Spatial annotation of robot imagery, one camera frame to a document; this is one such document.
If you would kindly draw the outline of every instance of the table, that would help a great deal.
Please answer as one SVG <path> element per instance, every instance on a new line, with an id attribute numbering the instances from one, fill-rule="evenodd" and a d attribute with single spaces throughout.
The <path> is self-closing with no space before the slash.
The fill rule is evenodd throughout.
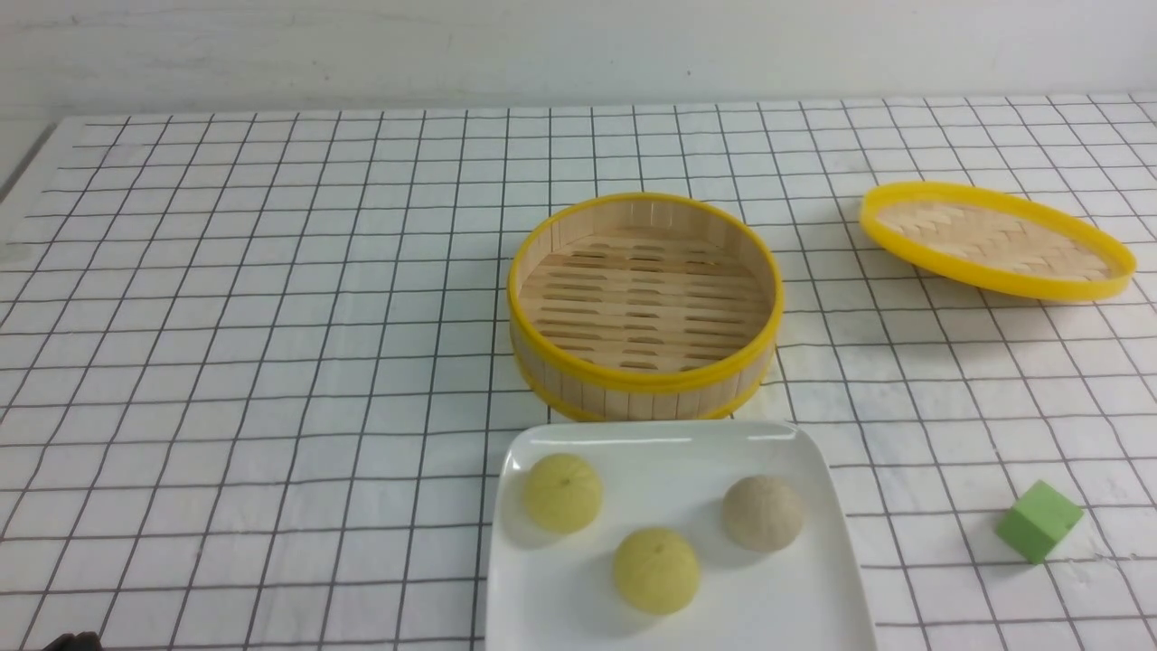
<path id="1" fill-rule="evenodd" d="M 1152 649 L 1155 118 L 1157 94 L 67 119 L 0 264 L 0 650 L 481 650 L 501 459 L 561 420 L 510 357 L 510 257 L 641 188 L 775 252 L 779 363 L 738 416 L 821 445 L 882 649 Z M 1135 280 L 1061 305 L 918 272 L 855 222 L 916 178 L 1089 215 Z M 1039 479 L 1088 516 L 1030 569 L 993 526 Z"/>

